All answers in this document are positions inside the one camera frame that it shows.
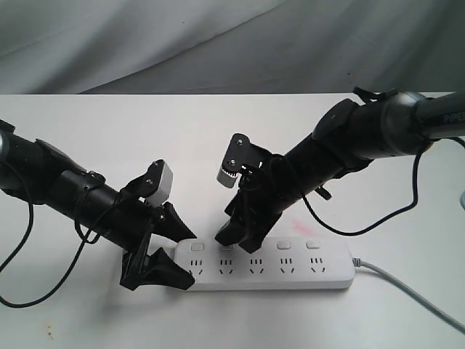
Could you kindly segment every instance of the white table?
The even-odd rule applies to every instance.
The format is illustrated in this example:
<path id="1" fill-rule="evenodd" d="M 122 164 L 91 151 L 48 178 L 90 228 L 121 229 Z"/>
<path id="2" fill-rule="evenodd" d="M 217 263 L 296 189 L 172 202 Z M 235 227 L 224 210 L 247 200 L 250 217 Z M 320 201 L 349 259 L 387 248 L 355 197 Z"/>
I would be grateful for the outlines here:
<path id="1" fill-rule="evenodd" d="M 30 140 L 41 138 L 119 189 L 151 161 L 174 172 L 170 201 L 201 237 L 226 220 L 234 191 L 215 177 L 230 137 L 285 153 L 319 118 L 349 95 L 1 96 L 1 118 Z M 442 141 L 422 159 L 420 203 L 413 211 L 357 238 L 355 257 L 398 276 L 465 321 L 465 212 L 459 196 L 465 157 Z M 333 199 L 310 199 L 321 217 L 346 230 L 365 227 L 411 201 L 412 157 L 375 161 L 327 185 Z M 25 203 L 0 196 L 0 256 L 16 246 L 27 223 Z M 302 202 L 285 212 L 271 236 L 333 236 Z M 72 222 L 36 207 L 35 229 L 2 273 L 13 302 L 55 285 L 78 246 Z M 118 285 L 121 250 L 104 239 L 85 248 L 64 287 L 25 310 L 0 308 L 3 348 L 465 348 L 465 337 L 401 291 L 358 273 L 345 292 L 182 293 L 162 286 L 130 292 Z"/>

